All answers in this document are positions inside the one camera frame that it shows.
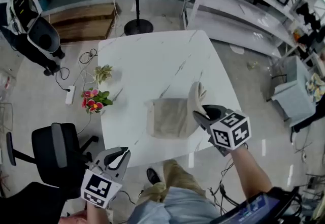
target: beige pants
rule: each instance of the beige pants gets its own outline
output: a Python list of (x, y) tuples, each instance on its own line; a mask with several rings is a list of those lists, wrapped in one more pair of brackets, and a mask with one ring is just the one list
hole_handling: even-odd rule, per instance
[(148, 200), (163, 202), (168, 193), (169, 187), (190, 189), (202, 197), (206, 197), (205, 191), (201, 189), (193, 175), (185, 172), (184, 169), (173, 159), (165, 161), (164, 163), (164, 178), (166, 183), (159, 182), (144, 190), (138, 199), (137, 205)]

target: white floor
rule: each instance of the white floor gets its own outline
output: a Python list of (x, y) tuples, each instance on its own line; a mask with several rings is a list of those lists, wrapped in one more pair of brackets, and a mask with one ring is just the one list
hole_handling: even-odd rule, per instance
[[(119, 24), (124, 25), (134, 17), (134, 13), (130, 12), (133, 0), (117, 1), (122, 8)], [(178, 18), (182, 3), (164, 2), (164, 0), (142, 0), (142, 2), (144, 8), (141, 10), (141, 16), (153, 23), (155, 31), (182, 29), (181, 20)], [(122, 33), (123, 26), (119, 26), (116, 35), (120, 36)], [(112, 30), (110, 37), (115, 37), (114, 30)], [(250, 116), (253, 137), (248, 142), (249, 151), (270, 176), (272, 183), (284, 189), (291, 189), (294, 185), (306, 183), (306, 172), (314, 174), (323, 172), (325, 119), (315, 122), (310, 127), (306, 143), (312, 143), (305, 149), (307, 160), (306, 163), (303, 163), (301, 153), (295, 153), (295, 148), (289, 142), (289, 129), (283, 122), (281, 114), (274, 104), (265, 101), (265, 92), (269, 86), (271, 74), (269, 59), (262, 54), (249, 50), (245, 50), (243, 55), (236, 54), (226, 43), (214, 41), (213, 45), (233, 84), (243, 112)], [(70, 69), (70, 76), (66, 81), (60, 80), (61, 85), (66, 87), (73, 84), (80, 72), (78, 57), (83, 52), (97, 47), (97, 41), (63, 46), (62, 49), (66, 53), (66, 57), (61, 66)], [(250, 70), (247, 66), (248, 62), (257, 62), (257, 65)], [(97, 59), (94, 58), (88, 67), (88, 71), (92, 71), (96, 64)], [(64, 104), (66, 92), (57, 86), (54, 77), (45, 77), (43, 70), (38, 65), (24, 58), (17, 74), (17, 84), (11, 96), (14, 107), (14, 147), (33, 156), (32, 131), (48, 126), (53, 122), (72, 122), (76, 125), (77, 131), (81, 130), (89, 120), (89, 115), (81, 108), (82, 99), (79, 93), (81, 93), (82, 87), (83, 81), (79, 78), (76, 83), (77, 91), (74, 103), (68, 107)], [(10, 124), (9, 112), (7, 118), (7, 124)], [(91, 135), (102, 136), (98, 114), (93, 115), (90, 125), (80, 135), (80, 143), (83, 143)], [(298, 148), (303, 146), (306, 136), (307, 129), (298, 134), (296, 139)], [(9, 175), (9, 178), (6, 179), (6, 185), (10, 191), (5, 190), (6, 194), (8, 196), (13, 195), (32, 181), (41, 182), (35, 165), (20, 160), (17, 160), (17, 166), (10, 165), (4, 135), (1, 135), (0, 141), (4, 161), (2, 170)], [(102, 140), (98, 145), (90, 147), (93, 156), (103, 149)], [(203, 189), (207, 190), (209, 187), (216, 189), (221, 178), (220, 172), (225, 168), (230, 158), (224, 158), (215, 148), (208, 148), (191, 156), (194, 158), (193, 165), (190, 163), (191, 160), (189, 160), (188, 155), (176, 158), (176, 160), (195, 176)], [(122, 189), (130, 194), (134, 202), (136, 202), (144, 184), (147, 183), (146, 169), (149, 166), (162, 173), (162, 163), (128, 168), (126, 172), (125, 184)], [(235, 168), (228, 171), (223, 183), (229, 197), (237, 202), (244, 200)], [(223, 205), (226, 209), (231, 208), (227, 202), (224, 202)], [(84, 202), (81, 199), (68, 201), (62, 214), (74, 213), (82, 210), (83, 207)], [(116, 223), (126, 220), (133, 210), (133, 204), (128, 201), (124, 193), (118, 194), (111, 207), (114, 209)]]

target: power strip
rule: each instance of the power strip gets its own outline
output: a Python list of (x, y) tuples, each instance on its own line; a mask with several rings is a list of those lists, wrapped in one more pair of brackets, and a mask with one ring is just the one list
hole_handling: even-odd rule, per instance
[(73, 103), (73, 98), (75, 96), (76, 92), (76, 86), (69, 86), (68, 88), (70, 91), (67, 93), (67, 98), (66, 98), (66, 104), (67, 105), (72, 105)]

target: white marble table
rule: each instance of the white marble table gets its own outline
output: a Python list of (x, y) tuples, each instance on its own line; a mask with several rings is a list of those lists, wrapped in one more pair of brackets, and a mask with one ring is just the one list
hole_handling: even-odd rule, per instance
[(146, 102), (187, 98), (195, 81), (207, 90), (204, 104), (240, 110), (228, 75), (204, 31), (167, 31), (108, 39), (99, 43), (99, 66), (113, 66), (112, 79), (100, 85), (112, 106), (104, 108), (105, 148), (127, 146), (129, 167), (164, 161), (210, 147), (202, 129), (188, 139), (157, 139), (146, 134)]

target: potted plant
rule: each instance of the potted plant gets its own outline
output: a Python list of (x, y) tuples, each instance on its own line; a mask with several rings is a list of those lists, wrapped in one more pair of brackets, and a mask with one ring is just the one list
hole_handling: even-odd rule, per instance
[(86, 109), (88, 114), (92, 114), (93, 112), (99, 113), (105, 106), (113, 104), (113, 102), (108, 99), (109, 94), (109, 91), (101, 92), (98, 89), (90, 88), (82, 92), (82, 107)]
[(94, 70), (94, 80), (97, 82), (98, 85), (101, 84), (102, 81), (105, 81), (107, 78), (112, 77), (111, 71), (112, 66), (97, 66)]

